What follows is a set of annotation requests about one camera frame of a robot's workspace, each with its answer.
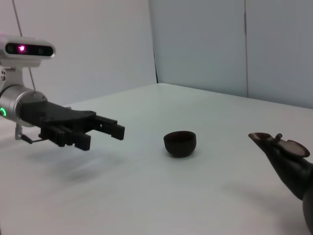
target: small bowl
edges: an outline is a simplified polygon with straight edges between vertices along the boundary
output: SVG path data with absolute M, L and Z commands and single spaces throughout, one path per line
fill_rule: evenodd
M 175 158 L 185 158 L 196 149 L 196 134 L 190 131 L 177 131 L 164 137 L 166 150 Z

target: black teapot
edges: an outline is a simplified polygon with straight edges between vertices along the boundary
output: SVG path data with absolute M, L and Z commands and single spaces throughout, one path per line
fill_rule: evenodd
M 303 213 L 313 235 L 313 164 L 305 160 L 310 152 L 295 141 L 284 141 L 266 133 L 252 133 L 249 137 L 262 149 L 279 178 L 290 191 L 303 201 Z

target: white wall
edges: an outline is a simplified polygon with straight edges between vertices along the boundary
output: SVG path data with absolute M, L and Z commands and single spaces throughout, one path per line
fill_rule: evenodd
M 16 7 L 24 36 L 56 46 L 54 59 L 32 69 L 50 101 L 156 83 L 148 0 L 16 0 Z
M 244 0 L 150 0 L 159 82 L 246 96 Z
M 246 6 L 250 97 L 313 108 L 313 1 Z
M 11 0 L 1 0 L 0 31 L 14 35 L 19 34 L 19 28 Z

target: tabletop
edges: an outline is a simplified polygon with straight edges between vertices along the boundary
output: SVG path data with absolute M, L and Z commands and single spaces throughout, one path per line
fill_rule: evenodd
M 92 131 L 87 152 L 28 145 L 0 121 L 3 235 L 310 234 L 302 202 L 248 134 L 282 133 L 310 150 L 313 110 L 168 84 L 71 107 L 118 120 L 125 139 Z M 197 135 L 186 159 L 164 148 L 179 130 Z

